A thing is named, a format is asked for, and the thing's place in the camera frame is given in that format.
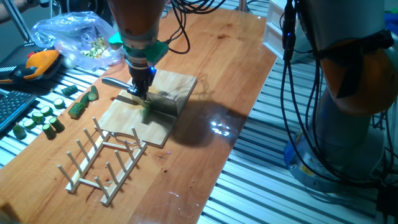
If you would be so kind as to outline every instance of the wooden tabletop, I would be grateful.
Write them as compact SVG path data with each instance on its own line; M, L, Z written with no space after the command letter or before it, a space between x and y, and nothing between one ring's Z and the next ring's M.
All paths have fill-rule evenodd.
M196 223L274 63L275 55L262 44L265 24L265 18L221 9L187 16L191 51L168 53L157 68L196 76L198 83L165 147L148 147L110 207L100 203L102 191L86 185L68 194L57 169L61 164L70 175L76 171L66 152L83 160L75 139L91 147L82 129L96 139L91 118L100 118L120 91L100 78L100 99L79 120L63 113L64 132L53 141L42 133L0 169L2 209L22 223ZM169 13L160 22L159 39L176 29ZM185 50L185 39L170 46ZM130 79L125 63L103 77ZM85 178L111 179L106 161L118 164L112 150L101 152Z

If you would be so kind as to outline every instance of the bag of vegetables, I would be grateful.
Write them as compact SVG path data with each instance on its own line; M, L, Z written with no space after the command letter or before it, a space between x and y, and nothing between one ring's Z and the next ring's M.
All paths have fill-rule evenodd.
M87 70L119 63L123 56L108 42L116 31L94 12L71 12L45 19L33 26L31 33L39 47L55 47Z

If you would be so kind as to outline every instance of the cutting board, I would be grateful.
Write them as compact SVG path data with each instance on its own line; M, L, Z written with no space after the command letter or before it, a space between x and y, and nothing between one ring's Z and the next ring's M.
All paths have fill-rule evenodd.
M181 114L196 82L196 77L158 70L149 92L175 100L178 114ZM130 138L133 137L131 128L135 127L140 140L162 148L178 117L151 111L150 116L143 119L141 109L142 106L132 100L132 95L122 90L102 115L99 126L102 130Z

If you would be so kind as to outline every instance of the cucumber piece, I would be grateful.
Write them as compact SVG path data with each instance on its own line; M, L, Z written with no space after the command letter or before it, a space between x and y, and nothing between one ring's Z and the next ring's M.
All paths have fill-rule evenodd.
M68 114L71 118L77 119L83 114L85 108L86 105L84 105L83 103L75 103L68 111Z
M72 95L72 94L74 94L74 93L77 93L78 89L77 89L77 86L76 86L76 85L71 85L71 86L68 86L68 87L64 88L64 89L61 90L61 91L62 91L62 93L63 93L65 96L70 96L70 95Z
M146 107L146 108L140 110L139 114L141 115L142 118L148 118L150 115L150 108Z
M88 100L88 95L90 94L90 92L86 93L80 100L80 103L83 103L85 105L85 107L88 106L88 103L90 102Z
M54 100L54 106L56 109L64 109L65 108L65 102L63 101L63 99L58 98Z
M32 119L29 118L24 122L24 127L28 130L31 130L36 127L36 123Z
M42 113L33 113L32 120L36 122L36 124L42 124L44 122L44 115Z
M15 137L18 140L22 140L22 139L26 138L25 129L19 124L14 126L14 128L12 129L12 132L14 133Z
M51 125L45 124L43 125L43 132L47 136L47 139L52 140L57 137L57 134L55 133L54 129L52 129Z
M43 107L40 112L44 115L44 116L50 116L52 115L52 109L49 106L45 106Z
M91 91L89 92L88 99L90 101L95 101L98 99L98 90L97 87L92 86Z
M62 132L65 130L65 126L58 120L57 117L52 117L49 122L57 132Z

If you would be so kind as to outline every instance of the wooden dowel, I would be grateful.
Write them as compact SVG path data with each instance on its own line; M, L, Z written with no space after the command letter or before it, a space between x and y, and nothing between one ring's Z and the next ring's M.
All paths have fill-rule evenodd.
M69 175L65 172L65 170L63 169L63 167L61 166L61 164L58 165L58 169L60 169L61 173L65 176L65 178L69 181L70 185L73 186L73 181L72 179L69 177Z
M70 160L73 162L73 164L75 165L75 167L77 168L77 170L79 171L79 173L81 173L81 168L79 166L79 164L76 162L76 159L73 158L73 155L70 153L70 151L67 151L67 155L69 156Z
M86 136L88 138L88 140L91 142L91 144L94 146L94 149L97 150L97 145L95 144L93 138L90 136L90 134L88 133L87 129L83 128L83 131L86 133Z
M109 197L109 194L108 194L108 192L106 191L104 185L102 185L102 183L101 183L101 181L99 180L99 178L96 176L96 177L94 177L94 179L95 179L95 181L97 182L97 184L99 185L99 187L101 188L102 192L104 192L106 198L108 198L108 197Z
M136 140L138 148L142 149L142 146L141 146L141 143L139 142L139 138L138 138L138 135L137 135L135 127L132 127L131 129L132 129L132 133L134 135L134 139Z
M120 163L120 166L122 167L122 170L125 172L126 168L123 164L122 157L120 157L120 155L119 155L119 151L115 150L114 153L116 154L116 157L118 158L118 161Z
M95 117L93 117L93 121L94 121L94 124L96 126L96 130L99 131L99 134L101 135L101 138L104 139L105 136L102 133L102 129L100 128L100 125L98 124L98 121L97 121L97 119Z
M134 156L132 155L132 150L130 150L129 144L127 143L126 140L123 140L123 143L124 143L124 145L125 145L125 147L126 147L127 152L128 152L129 155L130 155L131 160L133 161L133 160L134 160Z
M113 169L112 169L111 164L109 163L109 161L106 162L106 166L108 167L108 170L109 170L109 172L111 173L113 182L114 182L115 184L118 184L119 181L118 181L118 179L116 178L116 175L114 174Z
M87 154L85 148L83 147L83 145L81 144L80 140L76 139L76 142L79 145L81 152L85 155L87 161L90 161L90 157L88 156L88 154Z
M121 145L119 145L119 144L113 144L113 143L109 143L109 142L102 142L102 144L103 144L104 146L113 147L113 148L120 149L120 150L123 150L123 151L126 150L126 147L121 146Z
M98 188L98 189L101 189L101 187L100 187L98 184L96 184L96 183L94 183L94 182L92 182L92 181L89 181L89 180L86 180L86 179L83 179L83 178L79 178L79 181L80 181L82 184L88 185L88 186L90 186L90 187L96 187L96 188Z

